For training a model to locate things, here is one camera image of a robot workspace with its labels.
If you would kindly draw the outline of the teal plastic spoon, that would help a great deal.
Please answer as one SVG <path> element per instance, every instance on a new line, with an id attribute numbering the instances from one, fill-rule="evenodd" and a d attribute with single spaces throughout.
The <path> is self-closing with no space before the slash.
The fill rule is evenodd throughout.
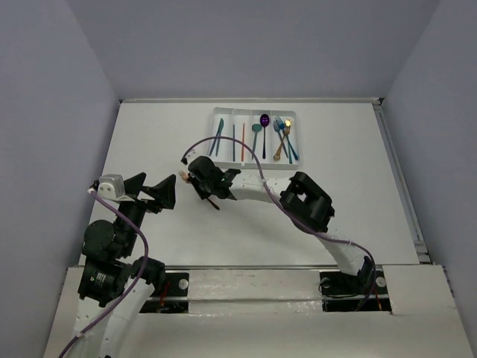
<path id="1" fill-rule="evenodd" d="M 256 141 L 257 141 L 257 137 L 258 137 L 258 133 L 262 130 L 262 125 L 260 123 L 254 123 L 252 124 L 252 132 L 253 132 L 253 146 L 252 146 L 252 150 L 253 152 L 256 151 Z"/>

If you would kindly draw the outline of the teal plastic knife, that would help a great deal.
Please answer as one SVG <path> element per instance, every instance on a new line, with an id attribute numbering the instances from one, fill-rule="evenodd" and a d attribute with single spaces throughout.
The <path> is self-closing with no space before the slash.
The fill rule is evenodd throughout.
<path id="1" fill-rule="evenodd" d="M 220 132 L 220 134 L 222 134 L 223 128 L 224 128 L 224 120 L 222 118 L 220 118 L 216 133 Z M 213 153 L 215 153 L 216 156 L 218 156 L 219 148 L 220 148 L 220 142 L 217 141 L 216 146 L 215 146 L 215 150 L 213 151 Z"/>

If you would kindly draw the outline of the orange chopstick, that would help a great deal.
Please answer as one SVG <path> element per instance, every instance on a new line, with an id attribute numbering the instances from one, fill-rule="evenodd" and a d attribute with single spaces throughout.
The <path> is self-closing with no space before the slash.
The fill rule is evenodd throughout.
<path id="1" fill-rule="evenodd" d="M 245 140 L 245 123 L 242 123 L 242 132 L 241 132 L 241 162 L 244 162 L 244 155 L 245 155 L 245 148 L 244 148 L 244 140 Z"/>

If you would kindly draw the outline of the dark blue plastic knife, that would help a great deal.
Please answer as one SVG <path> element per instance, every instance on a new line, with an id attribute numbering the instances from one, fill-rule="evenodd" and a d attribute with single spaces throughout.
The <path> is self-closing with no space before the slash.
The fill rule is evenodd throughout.
<path id="1" fill-rule="evenodd" d="M 210 150 L 209 150 L 209 156 L 212 156 L 212 153 L 213 153 L 213 151 L 215 150 L 215 146 L 216 146 L 217 141 L 220 142 L 220 135 L 221 135 L 220 132 L 217 132 L 217 133 L 216 133 L 215 138 L 214 138 L 214 140 L 213 140 L 213 142 L 212 142 L 212 146 L 211 146 L 211 148 L 210 148 Z"/>

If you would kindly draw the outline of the dark blue chopstick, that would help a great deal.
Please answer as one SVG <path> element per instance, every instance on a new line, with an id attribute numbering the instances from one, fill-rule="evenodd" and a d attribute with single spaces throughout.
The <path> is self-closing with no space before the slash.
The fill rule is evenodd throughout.
<path id="1" fill-rule="evenodd" d="M 236 161 L 236 142 L 235 142 L 235 138 L 236 138 L 236 125 L 234 123 L 233 124 L 233 144 L 232 144 L 233 162 Z"/>

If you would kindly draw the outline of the dark blue metal fork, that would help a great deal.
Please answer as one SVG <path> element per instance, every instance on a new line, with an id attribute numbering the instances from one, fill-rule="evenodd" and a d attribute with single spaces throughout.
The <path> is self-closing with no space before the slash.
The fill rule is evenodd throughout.
<path id="1" fill-rule="evenodd" d="M 279 148 L 277 149 L 276 154 L 274 156 L 274 159 L 276 161 L 278 161 L 281 158 L 281 152 L 283 151 L 285 156 L 288 157 L 288 151 L 284 147 L 281 128 L 280 128 L 279 123 L 276 119 L 273 122 L 273 126 L 274 126 L 274 130 L 277 133 L 277 136 L 279 137 L 279 140 L 280 140 Z"/>

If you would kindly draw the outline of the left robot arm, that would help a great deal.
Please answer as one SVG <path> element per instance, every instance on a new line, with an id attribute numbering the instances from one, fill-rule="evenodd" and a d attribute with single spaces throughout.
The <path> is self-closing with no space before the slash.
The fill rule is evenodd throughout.
<path id="1" fill-rule="evenodd" d="M 118 357 L 144 303 L 165 287 L 165 265 L 148 252 L 125 262 L 136 240 L 146 240 L 140 230 L 145 214 L 171 210 L 176 202 L 175 175 L 155 186 L 145 179 L 144 172 L 128 179 L 103 175 L 88 190 L 116 218 L 96 220 L 84 232 L 78 314 L 62 357 Z"/>

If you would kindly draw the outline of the purple metal spoon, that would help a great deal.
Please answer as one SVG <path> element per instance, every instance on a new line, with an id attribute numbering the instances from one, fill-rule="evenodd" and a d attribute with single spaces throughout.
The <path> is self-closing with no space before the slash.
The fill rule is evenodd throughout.
<path id="1" fill-rule="evenodd" d="M 262 158 L 265 159 L 267 154 L 266 154 L 266 128 L 270 124 L 270 116 L 267 113 L 263 113 L 260 116 L 259 119 L 260 125 L 262 126 L 262 129 L 264 131 L 263 133 L 263 142 L 262 142 Z"/>

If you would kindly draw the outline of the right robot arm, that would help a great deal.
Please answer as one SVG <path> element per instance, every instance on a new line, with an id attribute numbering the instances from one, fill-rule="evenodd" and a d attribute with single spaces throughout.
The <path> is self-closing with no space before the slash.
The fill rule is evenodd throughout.
<path id="1" fill-rule="evenodd" d="M 187 172 L 181 172 L 200 199 L 215 196 L 222 200 L 261 201 L 275 204 L 304 233 L 318 238 L 331 254 L 342 273 L 341 281 L 351 292 L 373 293 L 376 264 L 370 252 L 361 245 L 327 234 L 335 216 L 331 197 L 306 173 L 296 172 L 290 178 L 265 178 L 239 169 L 219 169 L 208 157 L 194 159 Z"/>

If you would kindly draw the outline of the blue plastic fork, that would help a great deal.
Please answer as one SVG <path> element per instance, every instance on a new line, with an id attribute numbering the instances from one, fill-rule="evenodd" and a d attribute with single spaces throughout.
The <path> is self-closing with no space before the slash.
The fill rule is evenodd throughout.
<path id="1" fill-rule="evenodd" d="M 274 123 L 276 124 L 276 127 L 278 128 L 278 133 L 280 134 L 280 140 L 283 142 L 284 140 L 288 143 L 288 151 L 291 152 L 291 155 L 289 155 L 289 161 L 292 163 L 292 159 L 290 156 L 292 156 L 295 160 L 299 160 L 299 155 L 295 151 L 293 145 L 291 144 L 290 140 L 290 130 L 292 126 L 292 121 L 290 119 L 285 119 L 283 120 L 279 116 L 274 117 Z"/>

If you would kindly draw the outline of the iridescent rainbow fork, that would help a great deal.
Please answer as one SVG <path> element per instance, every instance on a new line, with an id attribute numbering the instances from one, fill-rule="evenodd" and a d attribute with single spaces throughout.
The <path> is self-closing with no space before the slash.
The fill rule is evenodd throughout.
<path id="1" fill-rule="evenodd" d="M 288 162 L 291 165 L 291 164 L 293 164 L 293 154 L 292 154 L 292 150 L 291 150 L 291 144 L 290 144 L 290 141 L 289 141 L 290 128 L 286 128 L 285 131 L 284 131 L 284 134 L 285 134 L 286 141 L 287 141 L 287 144 L 288 144 Z"/>

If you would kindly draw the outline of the gold ornate fork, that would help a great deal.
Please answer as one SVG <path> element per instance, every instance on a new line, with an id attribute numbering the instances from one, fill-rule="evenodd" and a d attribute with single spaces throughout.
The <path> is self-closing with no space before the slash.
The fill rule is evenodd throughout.
<path id="1" fill-rule="evenodd" d="M 288 141 L 288 135 L 291 129 L 291 124 L 292 121 L 290 119 L 283 120 L 278 116 L 274 117 L 274 130 L 277 132 L 280 139 L 279 148 L 276 150 L 274 155 L 275 161 L 280 160 L 281 152 L 283 151 L 288 158 L 288 162 L 292 164 L 290 143 L 288 143 L 286 146 L 286 143 Z"/>

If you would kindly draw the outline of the rose gold fork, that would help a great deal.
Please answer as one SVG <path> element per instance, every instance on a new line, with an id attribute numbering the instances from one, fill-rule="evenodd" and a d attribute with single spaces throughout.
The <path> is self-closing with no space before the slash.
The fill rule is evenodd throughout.
<path id="1" fill-rule="evenodd" d="M 178 174 L 181 176 L 181 178 L 188 184 L 192 183 L 191 175 L 188 173 L 185 173 L 183 170 L 180 170 Z M 206 200 L 212 205 L 212 207 L 216 210 L 220 210 L 220 207 L 214 203 L 210 198 L 206 198 Z"/>

